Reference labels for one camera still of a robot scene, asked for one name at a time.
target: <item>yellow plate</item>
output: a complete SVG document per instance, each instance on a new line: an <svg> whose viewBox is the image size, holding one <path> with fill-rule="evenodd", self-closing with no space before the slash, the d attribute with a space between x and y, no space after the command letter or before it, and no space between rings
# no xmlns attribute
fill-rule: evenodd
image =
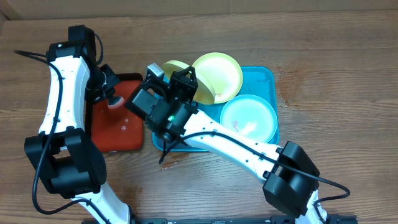
<svg viewBox="0 0 398 224"><path fill-rule="evenodd" d="M177 60L171 60L164 63L162 69L165 73L165 76L170 80L170 77L172 76L174 71L179 72L188 67L189 65L187 65L186 63ZM195 93L193 100L204 105L212 105L214 103L216 95L214 88L212 87L210 82L200 74L200 72L196 71L196 69L195 73L198 80L198 90Z"/></svg>
<svg viewBox="0 0 398 224"><path fill-rule="evenodd" d="M242 87L241 66L229 55L218 52L205 54L192 66L213 86L216 91L215 103L224 103L234 98Z"/></svg>

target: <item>blue tray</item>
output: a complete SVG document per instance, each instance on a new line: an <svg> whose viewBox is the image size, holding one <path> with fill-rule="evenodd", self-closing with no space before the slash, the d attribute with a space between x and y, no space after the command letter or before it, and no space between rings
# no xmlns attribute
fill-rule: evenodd
<svg viewBox="0 0 398 224"><path fill-rule="evenodd" d="M252 94L260 96L261 98L265 99L269 104L271 104L272 108L275 110L276 115L278 116L275 95L275 83L272 72L268 68L262 66L242 66L242 72L243 84L238 95ZM199 110L204 111L209 117L213 118L213 120L220 122L220 114L224 105L225 103L215 105L199 104L198 108ZM163 140L156 137L155 133L152 133L152 141L156 148L158 148L159 150L163 150ZM278 142L279 125L276 129L274 137L272 137L269 143L278 144ZM172 152L206 152L206 150L179 144L174 149L172 149Z"/></svg>

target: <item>wooden table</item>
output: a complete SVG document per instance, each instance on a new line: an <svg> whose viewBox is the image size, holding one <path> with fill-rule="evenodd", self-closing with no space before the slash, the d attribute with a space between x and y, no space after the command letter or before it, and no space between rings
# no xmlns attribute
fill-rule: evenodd
<svg viewBox="0 0 398 224"><path fill-rule="evenodd" d="M51 216L32 206L34 169L24 139L37 134L49 92L49 68L14 54L44 53L85 24L104 43L104 62L116 73L145 72L168 60L192 63L224 52L241 65L275 75L280 145L300 144L321 176L351 189L324 203L330 213L361 223L398 219L398 11L306 12L224 16L119 17L10 21L0 36L0 222L79 223L80 206ZM262 186L210 153L172 154L171 169L145 130L140 152L105 154L108 181L139 217L268 217ZM340 194L321 184L320 196ZM40 184L46 209L68 202Z"/></svg>

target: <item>cable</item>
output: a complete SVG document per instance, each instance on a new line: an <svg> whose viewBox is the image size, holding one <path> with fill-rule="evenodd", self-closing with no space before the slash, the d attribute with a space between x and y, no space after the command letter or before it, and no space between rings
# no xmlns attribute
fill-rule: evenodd
<svg viewBox="0 0 398 224"><path fill-rule="evenodd" d="M104 59L104 46L102 45L102 41L101 41L99 35L98 34L94 34L94 35L98 39L98 42L101 46L101 54L99 55L98 61L96 61L96 64L99 65L102 62L102 59Z"/></svg>
<svg viewBox="0 0 398 224"><path fill-rule="evenodd" d="M87 199L78 199L78 200L74 200L64 206L61 206L60 208L57 208L55 210L52 211L46 211L44 209L42 209L37 201L37 183L39 182L39 175L40 175L40 169L42 167L42 163L43 163L43 158L46 154L48 154L49 152L49 145L50 145L50 141L51 138L55 132L55 128L57 127L57 123L58 123L58 117L60 114L60 108L61 108L61 101L62 101L62 91L63 91L63 85L62 85L62 76L60 71L56 68L55 65L53 65L52 63L42 59L42 58L38 58L35 57L33 55L36 56L40 56L40 57L45 57L45 55L42 54L37 54L37 53L32 53L32 52L26 52L26 51L21 51L21 50L15 50L14 51L16 54L19 54L21 56L24 57L28 57L34 60L38 60L42 63L45 63L47 65L49 65L50 67L52 67L55 72L58 75L58 81L59 81L59 93L58 93L58 100L57 100L57 105L55 107L55 114L54 114L54 119L53 119L53 124L50 130L49 135L47 136L47 140L44 144L43 147L43 152L40 155L40 159L39 159L39 163L37 164L37 168L36 168L36 173L35 173L35 177L34 177L34 181L33 181L33 186L32 186L32 201L33 201L33 205L36 208L36 210L44 215L52 215L58 212L61 212L62 210L71 207L72 205L76 204L76 203L86 203L87 205L90 205L94 211L99 215L99 217L101 217L101 219L105 222L105 223L109 223L109 220L107 220L105 218L105 216L101 213L101 211L91 202L91 200L87 200Z"/></svg>
<svg viewBox="0 0 398 224"><path fill-rule="evenodd" d="M247 145L245 145L245 144L239 142L238 140L236 140L236 139L234 139L234 138L232 138L232 137L230 137L230 136L228 136L228 135L226 135L226 134L218 133L218 132L216 132L216 131L203 131L203 132L199 132L199 133L193 133L193 134L189 134L189 135L187 135L187 136L184 136L184 137L182 137L182 138L176 140L176 141L175 141L171 146L169 146L169 147L166 149L166 151L162 154L162 156L161 156L160 159L159 159L159 164L161 164L161 163L163 162L164 157L167 155L167 153L169 153L170 150L172 150L176 145L180 144L182 141L184 141L184 140L186 140L186 139L189 139L189 138L192 138L192 137L195 137L195 136L201 136L201 135L212 135L212 136L219 136L219 137L225 138L225 139L230 140L230 141L232 141L233 143L235 143L235 144L237 144L237 145L239 145L239 146L245 148L245 149L248 150L249 152L251 152L251 153L253 153L253 154L259 156L260 158L262 158L262 159L264 159L264 160L267 160L267 161L269 161L269 162L272 162L273 164L275 164L275 165L277 165L277 166L281 166L281 167L283 167L283 168L285 168L285 169L287 169L287 170L296 172L296 173L298 173L298 174L304 175L304 176L309 177L309 178L311 178L311 179L314 179L314 180L323 182L323 183L325 183L325 184L328 184L328 185L332 185L332 186L334 186L334 187L337 187L337 188L339 188L339 189L341 189L341 190L344 190L344 191L346 192L345 194L337 195L337 196L332 196L332 197L325 197L325 198L321 198L321 199L318 199L318 200L314 201L313 206L315 207L315 210L317 211L317 214L318 214L320 220L322 221L322 223L326 223L326 222L323 220L323 218L322 218L321 215L320 215L320 212L319 212L319 210L318 210L318 204L319 204L320 202L326 202L326 201L329 201L329 200L336 200L336 199L346 198L346 197L348 197L348 196L350 195L350 193L351 193L347 187L345 187L345 186L343 186L343 185L341 185L341 184L339 184L339 183L336 183L336 182L333 182L333 181L331 181L331 180L327 180L327 179L324 179L324 178L321 178L321 177L317 177L317 176L308 174L308 173L303 172L303 171L301 171L301 170L295 169L295 168L293 168L293 167L291 167L291 166L285 165L285 164L283 164L283 163L281 163L281 162L279 162L279 161L276 161L276 160L273 160L273 159L271 159L271 158L268 158L268 157L266 157L265 155L263 155L263 154L261 154L261 153L255 151L254 149L250 148L249 146L247 146Z"/></svg>

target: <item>blue dish rack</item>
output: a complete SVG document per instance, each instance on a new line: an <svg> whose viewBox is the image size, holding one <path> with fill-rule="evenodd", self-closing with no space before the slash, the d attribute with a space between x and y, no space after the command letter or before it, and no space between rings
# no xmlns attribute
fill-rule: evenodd
<svg viewBox="0 0 398 224"><path fill-rule="evenodd" d="M238 93L239 95L251 94L260 96L265 99L269 104L271 104L272 108L275 110L276 115L277 112L277 102L276 102L276 93L275 93L275 82L274 75L272 72L263 66L242 66L243 72L243 84L242 88ZM199 104L198 109L204 111L209 117L213 118L213 120L220 122L220 114L223 109L225 103L214 104L214 105L203 105ZM152 133L152 142L156 146L157 149L163 150L163 140L159 139L155 133ZM277 126L274 137L269 141L270 144L278 144L279 142L279 125ZM179 144L172 152L206 152L204 149L198 149L190 146L184 146L183 144Z"/></svg>

